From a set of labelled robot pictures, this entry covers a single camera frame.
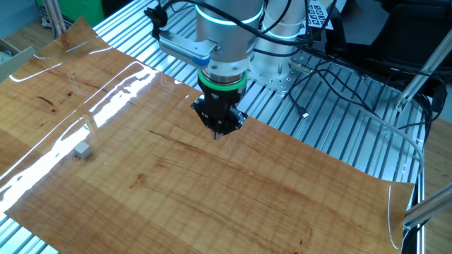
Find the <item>wood-grain sheet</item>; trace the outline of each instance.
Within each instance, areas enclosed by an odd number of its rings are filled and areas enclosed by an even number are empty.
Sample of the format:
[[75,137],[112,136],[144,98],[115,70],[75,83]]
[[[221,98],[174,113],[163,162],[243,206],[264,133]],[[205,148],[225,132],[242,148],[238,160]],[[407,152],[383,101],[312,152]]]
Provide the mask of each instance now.
[[216,142],[198,95],[78,20],[0,85],[0,208],[61,253],[400,252],[412,184],[252,118]]

